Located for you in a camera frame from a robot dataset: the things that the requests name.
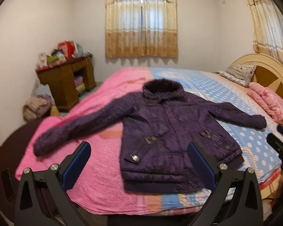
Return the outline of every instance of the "beige curtain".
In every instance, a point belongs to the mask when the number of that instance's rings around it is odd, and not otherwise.
[[[106,0],[106,57],[178,57],[176,0]]]
[[[247,0],[254,23],[254,50],[283,64],[283,15],[272,0]]]

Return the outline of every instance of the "jacket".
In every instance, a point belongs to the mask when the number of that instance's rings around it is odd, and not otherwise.
[[[250,116],[231,103],[214,103],[185,92],[178,82],[159,79],[145,83],[101,110],[43,133],[34,145],[44,155],[69,139],[96,133],[123,122],[120,168],[124,189],[135,192],[193,192],[203,184],[187,155],[197,142],[218,163],[237,168],[243,163],[237,142],[215,118],[262,129],[261,115]]]

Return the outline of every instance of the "red bag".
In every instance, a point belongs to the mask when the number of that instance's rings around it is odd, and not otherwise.
[[[58,44],[58,49],[62,50],[67,60],[72,59],[72,54],[75,51],[75,44],[73,41],[64,41]]]

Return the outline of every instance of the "mattress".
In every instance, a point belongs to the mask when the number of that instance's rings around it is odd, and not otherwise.
[[[253,167],[261,185],[268,185],[279,172],[281,161],[273,148],[267,144],[268,133],[275,133],[276,123],[245,93],[213,73],[184,69],[167,68],[124,68],[107,79],[100,89],[77,104],[65,118],[48,117],[38,127],[30,141],[25,155],[16,171],[20,179],[24,168],[33,171],[45,170],[53,163],[61,163],[66,155],[71,154],[82,141],[92,146],[91,158],[87,162],[73,189],[67,191],[70,199],[85,210],[94,214],[128,215],[175,215],[197,212],[204,205],[210,191],[202,189],[191,194],[150,195],[130,193],[123,190],[119,169],[119,151],[121,147],[122,123],[108,127],[104,132],[96,133],[76,140],[68,141],[55,152],[41,158],[33,155],[35,140],[51,127],[59,126],[69,120],[103,108],[114,98],[128,92],[141,91],[146,81],[167,78],[180,82],[188,92],[214,101],[230,102],[242,111],[260,114],[266,117],[267,127],[254,130],[234,124],[218,121],[237,141],[243,151],[245,162],[240,170]],[[106,153],[99,159],[97,154]],[[233,196],[230,189],[227,200]]]

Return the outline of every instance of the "bed frame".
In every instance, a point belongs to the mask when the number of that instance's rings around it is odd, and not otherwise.
[[[250,53],[232,64],[257,65],[252,82],[269,87],[283,98],[283,65],[279,61],[263,53]]]

